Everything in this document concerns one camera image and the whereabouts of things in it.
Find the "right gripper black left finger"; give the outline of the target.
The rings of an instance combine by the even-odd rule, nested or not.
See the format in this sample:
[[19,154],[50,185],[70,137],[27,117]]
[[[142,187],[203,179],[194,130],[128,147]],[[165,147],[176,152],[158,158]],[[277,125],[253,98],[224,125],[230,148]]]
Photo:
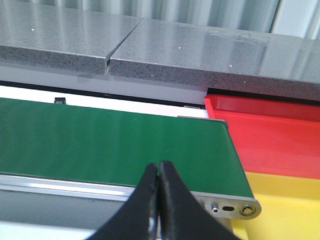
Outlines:
[[89,240],[155,240],[157,238],[158,168],[154,163],[144,173],[127,201]]

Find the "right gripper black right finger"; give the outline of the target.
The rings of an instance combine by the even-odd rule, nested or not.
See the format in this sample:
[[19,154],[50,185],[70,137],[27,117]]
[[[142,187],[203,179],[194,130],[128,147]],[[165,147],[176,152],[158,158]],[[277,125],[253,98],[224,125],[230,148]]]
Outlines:
[[199,204],[170,161],[159,165],[159,214],[164,240],[237,240]]

